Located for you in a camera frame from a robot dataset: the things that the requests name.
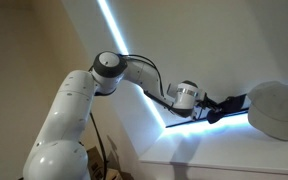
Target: white object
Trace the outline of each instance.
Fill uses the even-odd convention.
[[[269,136],[288,141],[288,86],[277,81],[259,84],[251,100],[249,123]]]
[[[63,81],[26,160],[25,180],[90,179],[87,153],[79,140],[88,122],[94,95],[113,93],[120,80],[139,85],[147,96],[174,112],[193,110],[196,87],[180,84],[182,91],[173,102],[161,94],[160,79],[153,66],[110,52],[98,57],[91,72],[73,71]]]

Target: white robotic arm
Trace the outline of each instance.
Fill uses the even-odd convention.
[[[121,80],[139,85],[145,95],[181,117],[193,116],[194,107],[208,99],[190,81],[169,88],[173,98],[166,98],[154,64],[132,56],[100,53],[90,72],[73,71],[60,86],[25,163],[25,180],[90,179],[87,153],[79,140],[93,97],[112,94]]]

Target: black cable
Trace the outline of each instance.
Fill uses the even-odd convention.
[[[92,71],[92,69],[93,69],[93,66],[91,66],[91,67],[90,67],[90,69],[88,70],[88,72],[91,72],[91,71]]]
[[[147,58],[147,57],[144,57],[144,56],[141,56],[141,55],[137,55],[137,54],[130,54],[128,56],[129,57],[140,57],[140,58],[143,58],[143,59],[149,61],[156,68],[156,65],[154,64],[154,62],[152,60],[150,60],[149,58]]]
[[[249,108],[243,108],[243,109],[241,109],[238,112],[225,114],[224,117],[230,117],[230,116],[237,116],[237,115],[241,115],[241,114],[247,114],[248,113],[248,109]],[[177,123],[177,124],[168,125],[168,126],[166,126],[166,128],[172,128],[172,127],[185,125],[185,124],[198,123],[198,122],[202,122],[202,121],[207,121],[206,117],[200,118],[199,120],[194,120],[194,121],[190,120],[190,121],[184,121],[184,122]]]
[[[164,90],[163,90],[163,83],[162,83],[161,74],[160,74],[159,70],[157,69],[156,65],[154,64],[154,62],[153,62],[152,60],[150,60],[150,59],[148,59],[148,58],[146,58],[146,57],[144,57],[144,56],[140,56],[140,55],[136,55],[136,54],[122,55],[122,56],[124,56],[124,57],[140,57],[140,58],[143,58],[143,59],[149,61],[151,64],[149,64],[148,62],[143,61],[143,60],[141,60],[141,59],[136,59],[136,58],[131,58],[131,59],[130,59],[131,61],[132,61],[132,60],[133,60],[133,61],[136,60],[136,61],[143,62],[143,63],[145,63],[145,64],[147,64],[147,65],[150,65],[152,68],[154,68],[154,69],[156,70],[157,75],[158,75],[158,78],[160,79],[160,91],[161,91],[161,95],[162,95],[162,97],[164,97]]]
[[[105,154],[104,145],[103,145],[103,142],[102,142],[101,136],[100,136],[100,134],[99,134],[99,132],[98,132],[98,129],[97,129],[97,126],[96,126],[96,123],[95,123],[95,120],[94,120],[94,117],[93,117],[92,112],[90,112],[90,116],[91,116],[91,119],[92,119],[93,124],[94,124],[94,128],[95,128],[95,131],[96,131],[96,135],[97,135],[98,142],[100,143],[101,153],[102,153],[103,161],[104,161],[104,175],[103,175],[104,177],[103,177],[103,179],[106,179],[106,173],[107,173],[107,160],[106,160],[106,154]]]
[[[203,108],[201,108],[201,110],[200,110],[200,114],[198,115],[198,118],[197,118],[197,119],[194,119],[194,121],[198,121],[198,120],[200,120],[201,115],[202,115],[202,112],[203,112]]]

